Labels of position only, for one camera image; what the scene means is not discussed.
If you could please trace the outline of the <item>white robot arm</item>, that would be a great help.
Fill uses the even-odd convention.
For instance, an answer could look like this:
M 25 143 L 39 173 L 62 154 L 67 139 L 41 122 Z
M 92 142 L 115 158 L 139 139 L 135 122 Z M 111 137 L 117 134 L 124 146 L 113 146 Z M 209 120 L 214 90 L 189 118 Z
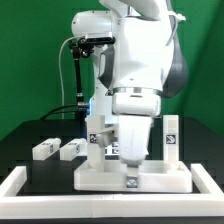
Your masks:
M 80 56 L 93 59 L 95 91 L 87 118 L 87 160 L 74 172 L 78 190 L 179 192 L 192 175 L 179 159 L 179 119 L 163 118 L 163 157 L 148 160 L 161 101 L 185 85 L 170 0 L 99 0 L 101 11 L 77 13 L 72 33 Z

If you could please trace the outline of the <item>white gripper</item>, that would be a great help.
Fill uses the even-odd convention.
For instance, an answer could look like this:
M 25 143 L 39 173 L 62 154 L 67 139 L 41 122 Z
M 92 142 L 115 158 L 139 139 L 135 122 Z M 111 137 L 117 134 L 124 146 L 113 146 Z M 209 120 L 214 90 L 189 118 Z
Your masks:
M 119 157 L 127 165 L 141 165 L 147 155 L 152 118 L 148 116 L 119 115 Z M 138 187 L 138 167 L 128 166 L 126 187 Z

